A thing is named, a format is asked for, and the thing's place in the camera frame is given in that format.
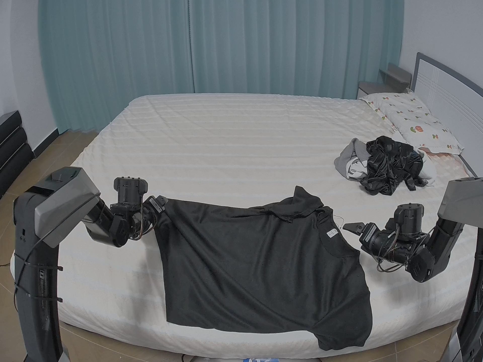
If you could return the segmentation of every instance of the bed headboard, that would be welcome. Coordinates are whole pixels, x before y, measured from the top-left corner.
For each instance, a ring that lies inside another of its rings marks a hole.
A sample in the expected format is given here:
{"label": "bed headboard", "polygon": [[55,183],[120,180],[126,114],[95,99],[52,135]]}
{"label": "bed headboard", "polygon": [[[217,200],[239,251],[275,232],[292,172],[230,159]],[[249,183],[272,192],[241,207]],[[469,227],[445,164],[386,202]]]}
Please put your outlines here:
{"label": "bed headboard", "polygon": [[411,89],[464,146],[468,169],[483,176],[483,88],[418,52]]}

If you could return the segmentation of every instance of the pillowcase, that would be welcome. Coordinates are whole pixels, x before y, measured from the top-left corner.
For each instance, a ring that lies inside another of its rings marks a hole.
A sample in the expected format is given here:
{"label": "pillowcase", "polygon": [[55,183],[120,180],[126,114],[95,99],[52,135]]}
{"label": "pillowcase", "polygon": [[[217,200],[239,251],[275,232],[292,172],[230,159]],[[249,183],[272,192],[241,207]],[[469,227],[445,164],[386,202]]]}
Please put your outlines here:
{"label": "pillowcase", "polygon": [[399,130],[408,144],[431,153],[461,154],[463,146],[450,129],[431,115],[427,106],[414,94],[376,93],[361,98]]}

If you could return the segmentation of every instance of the gray garment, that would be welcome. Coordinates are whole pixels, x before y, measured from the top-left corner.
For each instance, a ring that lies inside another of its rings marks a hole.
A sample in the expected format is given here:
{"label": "gray garment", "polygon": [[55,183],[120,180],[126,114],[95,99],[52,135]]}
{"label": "gray garment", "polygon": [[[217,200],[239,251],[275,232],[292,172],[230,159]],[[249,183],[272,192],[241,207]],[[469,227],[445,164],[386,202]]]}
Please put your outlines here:
{"label": "gray garment", "polygon": [[366,150],[366,144],[357,138],[353,138],[351,143],[342,150],[341,155],[334,160],[335,169],[344,178],[353,179],[347,176],[347,163],[355,157],[359,158],[360,161],[367,161],[370,157]]}

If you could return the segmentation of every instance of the black t-shirt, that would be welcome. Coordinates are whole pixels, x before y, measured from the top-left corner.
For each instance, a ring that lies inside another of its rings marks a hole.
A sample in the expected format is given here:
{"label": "black t-shirt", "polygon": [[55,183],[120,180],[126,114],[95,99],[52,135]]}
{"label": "black t-shirt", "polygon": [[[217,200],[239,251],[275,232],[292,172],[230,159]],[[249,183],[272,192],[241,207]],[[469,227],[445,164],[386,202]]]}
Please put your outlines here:
{"label": "black t-shirt", "polygon": [[312,332],[324,350],[363,346],[370,294],[332,209],[297,186],[254,208],[170,199],[156,228],[168,322],[223,331]]}

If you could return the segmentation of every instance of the mattress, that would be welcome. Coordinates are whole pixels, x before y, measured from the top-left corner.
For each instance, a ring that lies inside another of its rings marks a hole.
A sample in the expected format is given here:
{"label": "mattress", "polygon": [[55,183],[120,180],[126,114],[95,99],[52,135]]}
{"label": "mattress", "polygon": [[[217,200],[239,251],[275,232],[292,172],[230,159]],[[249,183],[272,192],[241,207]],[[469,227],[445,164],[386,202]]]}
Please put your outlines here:
{"label": "mattress", "polygon": [[[81,153],[83,167],[107,204],[113,179],[141,177],[148,195],[234,207],[291,196],[295,185],[334,209],[336,223],[373,221],[380,227],[398,204],[425,206],[423,229],[450,179],[466,177],[450,155],[432,156],[434,187],[370,196],[343,178],[333,161],[357,137],[392,135],[365,102],[251,94],[146,96],[133,100]],[[358,237],[343,231],[359,248]],[[476,229],[465,227],[448,268],[426,283],[404,270],[381,274],[361,252],[371,292],[373,328],[364,347],[324,351],[309,332],[248,334],[184,327],[166,321],[162,263],[154,234],[114,248],[91,240],[79,224],[60,245],[61,320],[117,340],[203,357],[315,358],[381,346],[458,319],[468,290]]]}

